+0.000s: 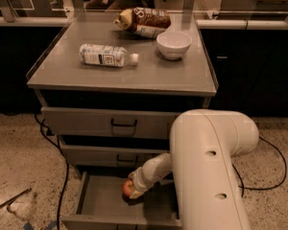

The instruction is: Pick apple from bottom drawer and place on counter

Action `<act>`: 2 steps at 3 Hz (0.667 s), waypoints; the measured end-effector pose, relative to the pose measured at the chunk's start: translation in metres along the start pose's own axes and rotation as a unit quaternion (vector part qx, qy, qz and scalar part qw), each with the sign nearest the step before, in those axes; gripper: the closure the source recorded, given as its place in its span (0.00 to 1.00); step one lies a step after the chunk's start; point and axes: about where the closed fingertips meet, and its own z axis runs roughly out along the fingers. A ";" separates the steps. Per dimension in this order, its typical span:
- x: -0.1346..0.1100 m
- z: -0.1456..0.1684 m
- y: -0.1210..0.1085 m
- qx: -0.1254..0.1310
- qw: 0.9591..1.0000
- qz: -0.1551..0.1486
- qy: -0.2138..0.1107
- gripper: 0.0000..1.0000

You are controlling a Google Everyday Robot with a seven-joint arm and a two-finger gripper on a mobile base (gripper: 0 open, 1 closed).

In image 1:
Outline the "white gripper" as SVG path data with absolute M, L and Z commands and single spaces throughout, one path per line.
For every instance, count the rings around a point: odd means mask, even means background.
M 134 172 L 129 173 L 128 179 L 132 179 L 134 188 L 137 191 L 132 191 L 129 195 L 130 199 L 137 199 L 150 190 L 154 183 L 145 176 L 141 169 L 137 169 Z

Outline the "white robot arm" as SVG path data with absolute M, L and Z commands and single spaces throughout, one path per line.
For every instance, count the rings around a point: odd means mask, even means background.
M 255 122 L 243 113 L 186 111 L 171 127 L 170 151 L 131 172 L 123 194 L 136 199 L 171 174 L 182 230 L 251 230 L 231 158 L 258 141 Z

